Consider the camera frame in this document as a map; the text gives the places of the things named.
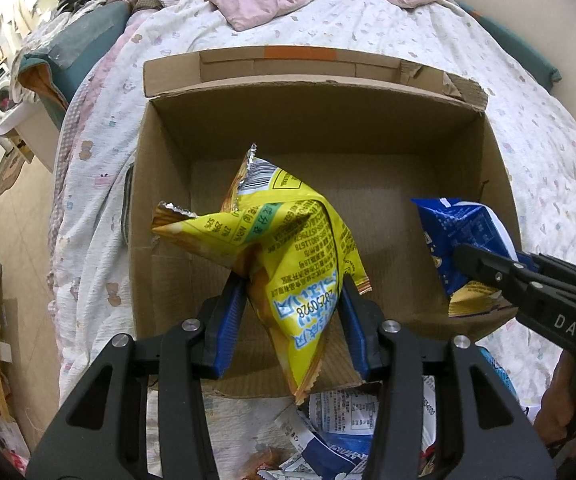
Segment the person's right hand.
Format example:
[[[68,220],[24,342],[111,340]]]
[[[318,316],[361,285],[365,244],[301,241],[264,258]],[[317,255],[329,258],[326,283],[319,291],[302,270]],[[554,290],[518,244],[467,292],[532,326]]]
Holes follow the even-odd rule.
[[[545,445],[567,437],[567,427],[576,411],[576,395],[571,385],[576,360],[568,352],[561,352],[550,386],[544,393],[541,407],[534,419],[534,429]]]

